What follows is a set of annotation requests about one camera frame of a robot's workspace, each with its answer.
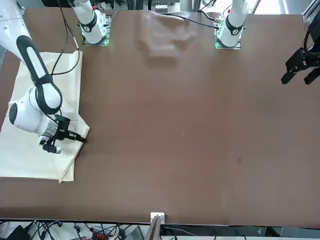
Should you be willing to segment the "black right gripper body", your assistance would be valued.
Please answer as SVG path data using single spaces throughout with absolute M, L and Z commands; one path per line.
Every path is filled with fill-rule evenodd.
M 62 115 L 55 115 L 55 121 L 57 122 L 57 130 L 53 137 L 54 140 L 69 139 L 69 125 L 71 120 Z

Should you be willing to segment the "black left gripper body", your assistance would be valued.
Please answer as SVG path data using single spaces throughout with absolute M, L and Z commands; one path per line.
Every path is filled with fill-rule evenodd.
M 309 48 L 307 42 L 311 36 L 313 47 Z M 315 16 L 308 26 L 306 35 L 304 37 L 303 50 L 305 53 L 305 62 L 308 67 L 319 65 L 320 62 L 320 17 Z

